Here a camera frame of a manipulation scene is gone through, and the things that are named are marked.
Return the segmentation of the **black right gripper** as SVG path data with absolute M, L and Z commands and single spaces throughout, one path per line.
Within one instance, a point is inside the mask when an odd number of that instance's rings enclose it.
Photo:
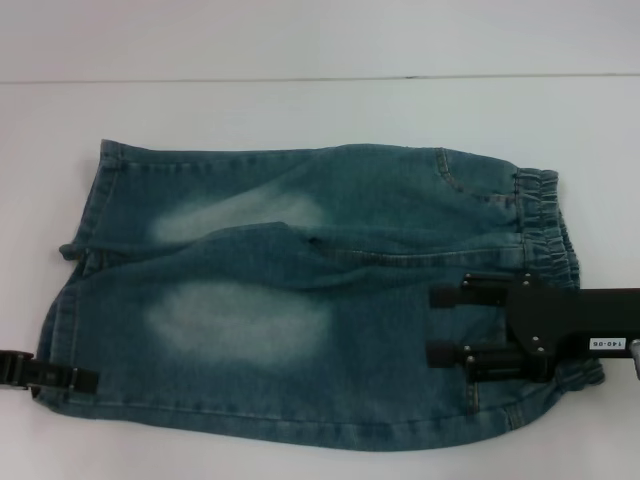
M 639 367 L 639 290 L 566 289 L 515 276 L 466 273 L 458 284 L 429 289 L 431 308 L 506 304 L 516 344 L 433 342 L 430 368 L 460 367 L 469 382 L 548 382 L 565 360 L 630 358 Z

